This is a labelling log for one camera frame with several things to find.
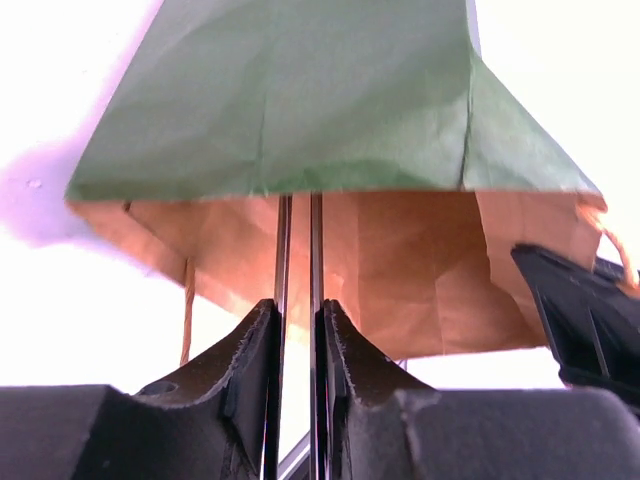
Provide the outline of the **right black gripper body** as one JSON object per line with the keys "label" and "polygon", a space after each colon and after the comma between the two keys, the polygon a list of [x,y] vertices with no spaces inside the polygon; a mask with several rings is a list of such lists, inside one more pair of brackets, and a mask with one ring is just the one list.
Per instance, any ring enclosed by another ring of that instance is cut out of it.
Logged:
{"label": "right black gripper body", "polygon": [[616,394],[639,413],[639,300],[620,290],[622,267],[589,271],[536,245],[511,256],[534,298],[560,379]]}

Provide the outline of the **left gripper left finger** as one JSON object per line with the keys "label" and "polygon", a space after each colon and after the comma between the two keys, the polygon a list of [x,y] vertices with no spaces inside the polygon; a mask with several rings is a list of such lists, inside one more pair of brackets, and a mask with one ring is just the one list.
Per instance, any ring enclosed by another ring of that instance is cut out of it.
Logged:
{"label": "left gripper left finger", "polygon": [[215,345],[128,395],[108,385],[5,387],[5,479],[274,479],[280,315],[259,301]]}

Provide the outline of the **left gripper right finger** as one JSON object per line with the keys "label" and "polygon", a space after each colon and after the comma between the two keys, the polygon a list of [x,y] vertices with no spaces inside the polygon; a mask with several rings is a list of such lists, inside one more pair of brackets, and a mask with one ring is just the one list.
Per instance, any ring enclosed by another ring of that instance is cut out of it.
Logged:
{"label": "left gripper right finger", "polygon": [[436,390],[323,304],[330,479],[635,479],[639,425],[599,389]]}

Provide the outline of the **metal tongs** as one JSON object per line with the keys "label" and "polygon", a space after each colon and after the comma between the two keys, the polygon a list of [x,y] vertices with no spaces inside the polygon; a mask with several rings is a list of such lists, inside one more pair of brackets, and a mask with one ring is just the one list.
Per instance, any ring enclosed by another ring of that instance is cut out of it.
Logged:
{"label": "metal tongs", "polygon": [[263,477],[278,479],[282,398],[309,388],[310,478],[326,479],[326,379],[322,351],[322,198],[313,195],[300,215],[294,196],[278,200],[274,316],[269,336]]}

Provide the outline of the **green paper bag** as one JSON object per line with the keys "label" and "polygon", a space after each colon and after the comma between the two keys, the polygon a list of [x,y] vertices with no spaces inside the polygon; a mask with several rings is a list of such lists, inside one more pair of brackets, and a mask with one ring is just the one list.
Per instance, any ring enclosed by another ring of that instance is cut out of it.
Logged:
{"label": "green paper bag", "polygon": [[639,293],[617,212],[472,46],[463,1],[166,1],[68,205],[242,315],[274,280],[278,199],[324,198],[324,291],[393,358],[545,343],[511,256]]}

